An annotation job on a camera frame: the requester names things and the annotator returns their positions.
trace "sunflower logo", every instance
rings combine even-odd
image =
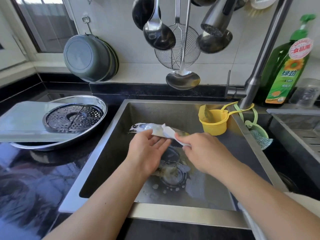
[[[285,71],[296,71],[301,70],[303,68],[304,62],[303,59],[293,60],[289,59],[284,64]]]

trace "person's right hand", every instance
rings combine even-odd
[[[189,136],[179,136],[175,133],[175,137],[178,141],[191,145],[184,146],[183,150],[193,165],[203,173],[215,176],[221,167],[238,162],[218,138],[209,133],[195,133]]]

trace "steel ladle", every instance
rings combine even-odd
[[[172,30],[162,23],[159,17],[159,0],[154,2],[153,15],[143,27],[143,34],[146,41],[155,49],[167,51],[176,44],[176,37]]]
[[[190,18],[190,6],[191,0],[188,0],[188,9],[186,13],[186,31],[183,37],[183,49],[181,54],[181,66],[180,70],[170,72],[165,80],[167,84],[178,90],[189,90],[196,87],[200,83],[200,77],[194,72],[189,72],[185,69],[185,52],[187,43],[187,34],[189,28],[189,18]]]

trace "stainless steel sink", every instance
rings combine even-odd
[[[226,103],[206,104],[211,109],[219,109]],[[76,211],[122,163],[134,136],[128,133],[133,124],[165,123],[190,134],[203,132],[198,119],[201,105],[203,102],[125,100],[59,211]],[[238,115],[229,118],[228,130],[218,138],[240,161],[278,189],[286,191]],[[229,190],[214,177],[199,172],[181,148],[169,147],[161,163],[187,165],[190,171],[178,173],[177,184],[171,184],[157,174],[152,175],[138,194],[129,217],[247,228]]]

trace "wire mesh strainer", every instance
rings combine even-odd
[[[182,40],[185,35],[186,25],[180,23],[180,0],[176,0],[175,24],[169,26],[176,37],[176,45],[166,51],[154,50],[156,57],[162,65],[172,70],[179,70],[181,65]],[[197,47],[197,31],[189,26],[186,37],[185,66],[191,66],[199,57],[200,49]]]

